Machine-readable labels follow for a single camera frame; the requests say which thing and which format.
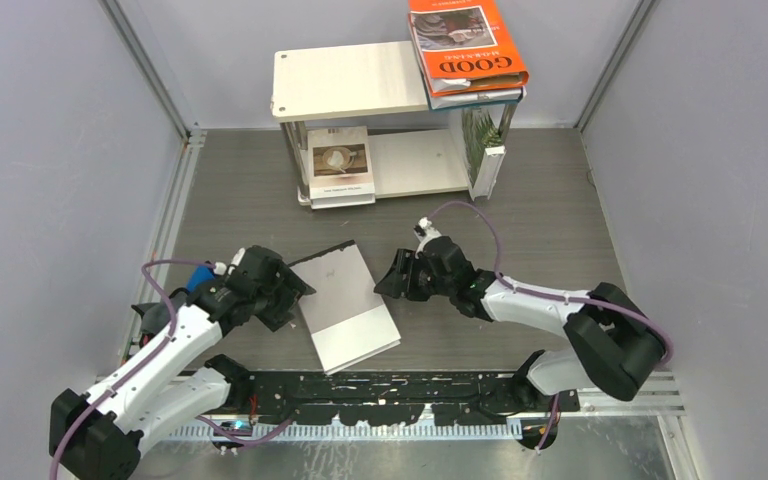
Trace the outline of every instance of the white wooden shelf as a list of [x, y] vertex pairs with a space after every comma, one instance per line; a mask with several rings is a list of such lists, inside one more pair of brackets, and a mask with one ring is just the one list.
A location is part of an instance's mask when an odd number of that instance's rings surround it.
[[279, 122], [428, 110], [411, 42], [275, 54], [272, 115]]
[[[504, 138], [516, 104], [505, 106]], [[428, 111], [410, 41], [285, 50], [275, 54], [272, 115], [296, 166], [299, 202], [309, 205], [306, 121]], [[449, 130], [369, 137], [375, 197], [468, 190], [461, 152]]]

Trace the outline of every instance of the shelf top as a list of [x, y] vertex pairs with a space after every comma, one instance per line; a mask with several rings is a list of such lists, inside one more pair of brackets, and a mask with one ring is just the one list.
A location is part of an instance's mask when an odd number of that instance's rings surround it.
[[428, 110], [410, 41], [275, 53], [279, 122]]

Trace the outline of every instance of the black mounting plate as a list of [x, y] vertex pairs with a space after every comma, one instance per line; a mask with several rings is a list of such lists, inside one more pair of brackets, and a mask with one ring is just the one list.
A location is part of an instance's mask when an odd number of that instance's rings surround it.
[[[256, 413], [262, 423], [277, 424], [293, 415], [300, 425], [330, 425], [339, 413], [343, 425], [416, 423], [426, 404], [438, 426], [504, 424], [520, 412], [546, 412], [549, 397], [525, 408], [513, 392], [514, 372], [396, 371], [340, 372], [253, 371]], [[250, 413], [251, 404], [211, 413]], [[575, 391], [562, 392], [562, 412], [579, 411]]]

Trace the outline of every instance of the orange book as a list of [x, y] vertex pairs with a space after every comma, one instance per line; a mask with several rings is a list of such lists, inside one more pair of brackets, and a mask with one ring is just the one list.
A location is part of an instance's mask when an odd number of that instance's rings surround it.
[[410, 29], [428, 92], [521, 87], [528, 69], [493, 0], [409, 0]]

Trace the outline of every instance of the gray wall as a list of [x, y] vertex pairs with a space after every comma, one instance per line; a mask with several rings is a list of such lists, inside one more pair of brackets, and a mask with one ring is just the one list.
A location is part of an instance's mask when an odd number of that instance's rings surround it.
[[768, 2], [660, 2], [585, 141], [703, 468], [768, 478]]
[[0, 0], [0, 478], [115, 365], [180, 147], [97, 2]]
[[[572, 126], [638, 0], [497, 0], [531, 72], [515, 126]], [[205, 128], [277, 128], [275, 52], [408, 40], [407, 0], [123, 0], [173, 92]], [[373, 126], [445, 124], [395, 115]]]

